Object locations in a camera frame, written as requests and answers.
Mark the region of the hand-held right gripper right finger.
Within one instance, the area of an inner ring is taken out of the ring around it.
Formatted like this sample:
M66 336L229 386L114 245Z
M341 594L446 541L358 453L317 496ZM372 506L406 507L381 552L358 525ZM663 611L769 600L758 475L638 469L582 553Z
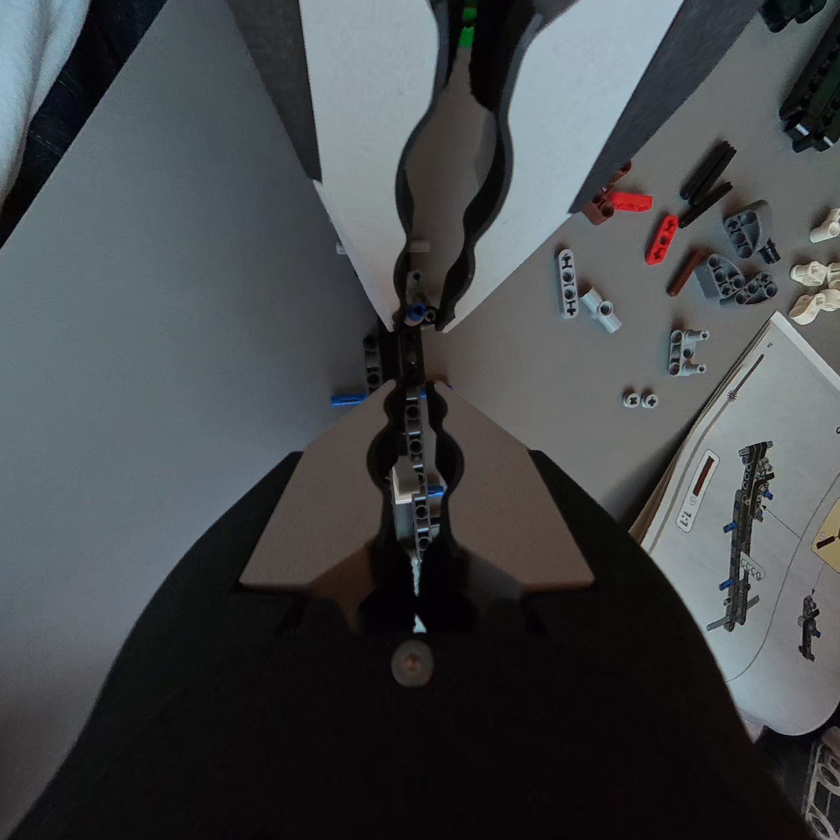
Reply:
M446 492L425 557L426 594L592 586L594 573L525 444L440 383L427 384L427 410Z

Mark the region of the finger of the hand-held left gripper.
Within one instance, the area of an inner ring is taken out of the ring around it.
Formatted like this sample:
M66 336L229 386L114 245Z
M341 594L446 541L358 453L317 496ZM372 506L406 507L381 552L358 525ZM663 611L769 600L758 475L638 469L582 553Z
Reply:
M572 214L572 204L682 7L572 2L533 12L502 60L490 171L465 210L436 329L464 321Z
M447 2L299 3L316 191L384 325L405 307L413 198L406 160L445 85Z

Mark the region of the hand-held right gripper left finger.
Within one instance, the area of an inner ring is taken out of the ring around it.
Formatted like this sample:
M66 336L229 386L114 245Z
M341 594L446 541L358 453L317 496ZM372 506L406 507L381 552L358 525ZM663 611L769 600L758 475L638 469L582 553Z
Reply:
M303 450L241 585L330 599L347 623L361 623L358 609L374 589L370 546L383 510L367 456L388 423L384 404L394 386L384 384Z

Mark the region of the black lego beam assembly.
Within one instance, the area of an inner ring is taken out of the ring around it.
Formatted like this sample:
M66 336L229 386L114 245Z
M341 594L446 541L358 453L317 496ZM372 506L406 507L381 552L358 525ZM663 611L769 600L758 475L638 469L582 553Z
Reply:
M420 378L424 372L423 330L434 325L437 309L426 295L423 272L413 266L406 273L405 300L403 332L392 334L378 322L363 337L364 392L333 395L331 404L358 405L385 382L406 378L400 453L387 479L395 534L418 579L424 555L439 533L446 485L434 467L434 447L427 447L434 444L434 433Z

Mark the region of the brown lego axle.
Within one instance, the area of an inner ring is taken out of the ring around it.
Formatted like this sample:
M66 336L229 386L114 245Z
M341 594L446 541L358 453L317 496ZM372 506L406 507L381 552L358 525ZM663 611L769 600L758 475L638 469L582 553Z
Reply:
M671 278L666 288L666 294L670 298L676 298L678 294L685 287L690 277L694 274L697 267L708 258L710 254L709 248L698 247L693 248L686 257L682 260L677 272Z

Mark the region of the pile of dark lego beams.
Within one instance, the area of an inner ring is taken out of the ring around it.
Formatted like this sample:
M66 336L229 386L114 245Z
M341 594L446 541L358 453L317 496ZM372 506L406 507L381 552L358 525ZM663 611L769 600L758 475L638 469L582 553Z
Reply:
M768 1L760 8L770 32L789 23L806 23L824 9L825 1ZM818 42L779 109L793 152L824 152L839 141L839 15Z

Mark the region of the open lego instruction booklet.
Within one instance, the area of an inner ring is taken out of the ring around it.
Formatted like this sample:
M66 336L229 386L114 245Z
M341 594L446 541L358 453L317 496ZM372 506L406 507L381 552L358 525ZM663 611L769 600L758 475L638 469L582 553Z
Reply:
M797 735L839 695L838 374L775 313L721 382L632 534L749 721Z

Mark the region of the red thin liftarm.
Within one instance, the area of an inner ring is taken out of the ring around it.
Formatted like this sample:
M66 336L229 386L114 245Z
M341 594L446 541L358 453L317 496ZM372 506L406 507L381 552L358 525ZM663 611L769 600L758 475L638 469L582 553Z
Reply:
M678 230L676 215L668 213L660 219L645 252L644 261L648 266L659 265L665 260Z

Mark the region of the light grey thin liftarm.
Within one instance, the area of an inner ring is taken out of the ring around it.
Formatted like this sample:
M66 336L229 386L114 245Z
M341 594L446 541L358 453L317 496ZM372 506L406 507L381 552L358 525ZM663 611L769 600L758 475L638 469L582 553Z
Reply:
M562 248L556 255L555 265L561 318L575 319L579 313L580 302L574 252L570 248Z

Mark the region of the light grey tube connector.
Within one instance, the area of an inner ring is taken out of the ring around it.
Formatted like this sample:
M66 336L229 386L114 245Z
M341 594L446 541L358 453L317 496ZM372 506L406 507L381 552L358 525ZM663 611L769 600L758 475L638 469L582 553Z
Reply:
M580 303L608 333L615 333L622 327L620 319L615 314L612 302L604 299L597 289L589 289L580 297Z

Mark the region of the dark grey curved panel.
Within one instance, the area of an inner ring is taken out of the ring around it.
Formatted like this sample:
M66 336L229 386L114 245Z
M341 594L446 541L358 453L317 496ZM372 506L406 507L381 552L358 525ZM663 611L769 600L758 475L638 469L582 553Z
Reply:
M757 305L774 298L778 290L771 274L761 271L745 279L744 284L736 290L733 300L740 307Z
M760 199L724 217L721 224L735 255L750 259L769 239L772 220L769 203Z
M740 306L747 300L747 279L727 257L710 253L694 269L703 295L722 306Z

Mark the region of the light grey connector with pins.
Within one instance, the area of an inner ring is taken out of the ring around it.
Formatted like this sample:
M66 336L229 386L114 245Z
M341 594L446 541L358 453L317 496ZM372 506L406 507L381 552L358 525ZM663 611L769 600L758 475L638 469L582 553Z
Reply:
M696 361L697 345L710 337L707 329L676 329L668 340L667 372L671 376L702 375L707 366Z

